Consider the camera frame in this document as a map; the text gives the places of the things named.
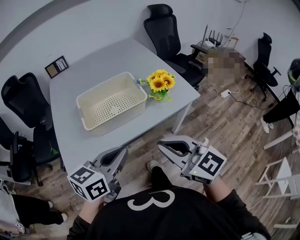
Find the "number 3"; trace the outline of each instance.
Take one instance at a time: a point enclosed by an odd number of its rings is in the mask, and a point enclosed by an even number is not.
[[[155,200],[152,197],[148,202],[146,202],[145,204],[143,204],[141,206],[134,205],[133,203],[135,200],[132,199],[127,202],[128,207],[134,211],[142,211],[142,210],[148,208],[149,206],[151,206],[152,204],[158,206],[159,208],[166,208],[166,207],[170,206],[175,199],[175,194],[170,190],[164,190],[164,191],[159,191],[159,192],[155,192],[155,193],[160,193],[160,192],[167,193],[170,196],[170,199],[167,202],[160,202],[160,201]]]

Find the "white table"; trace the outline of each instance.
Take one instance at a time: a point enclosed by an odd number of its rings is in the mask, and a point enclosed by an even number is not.
[[[77,96],[122,72],[130,72],[135,79],[146,79],[157,69],[165,69],[176,76],[176,85],[170,91],[173,101],[159,103],[149,98],[143,114],[103,136],[83,128],[76,106]],[[50,80],[53,123],[67,172],[87,160],[94,160],[105,150],[128,143],[178,112],[172,128],[176,133],[192,102],[199,97],[200,94],[169,65],[132,39],[100,49],[70,65]]]

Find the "white plastic basket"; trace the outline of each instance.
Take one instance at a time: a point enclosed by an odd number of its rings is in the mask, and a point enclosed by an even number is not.
[[[147,93],[129,73],[121,73],[77,97],[86,130],[104,135],[145,110]]]

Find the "person's leg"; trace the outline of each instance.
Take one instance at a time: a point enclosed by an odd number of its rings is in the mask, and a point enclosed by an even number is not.
[[[263,117],[261,117],[261,123],[262,123],[263,130],[265,131],[265,133],[268,134],[270,132],[269,124],[263,120]]]
[[[168,179],[167,175],[159,166],[157,161],[152,160],[147,165],[149,171],[152,172],[152,176],[151,176],[152,188],[168,189],[173,186],[170,180]]]
[[[290,90],[287,96],[278,103],[272,110],[263,116],[263,121],[273,123],[285,119],[300,110],[300,105]]]
[[[15,209],[24,227],[41,223],[44,225],[61,224],[64,219],[58,212],[50,211],[49,203],[34,197],[12,195]]]

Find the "picture frame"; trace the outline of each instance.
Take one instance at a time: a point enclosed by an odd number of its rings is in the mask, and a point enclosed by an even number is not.
[[[47,74],[50,76],[50,78],[52,79],[68,68],[69,65],[67,64],[65,57],[61,56],[55,61],[53,61],[52,63],[50,63],[47,67],[45,67],[45,70]]]

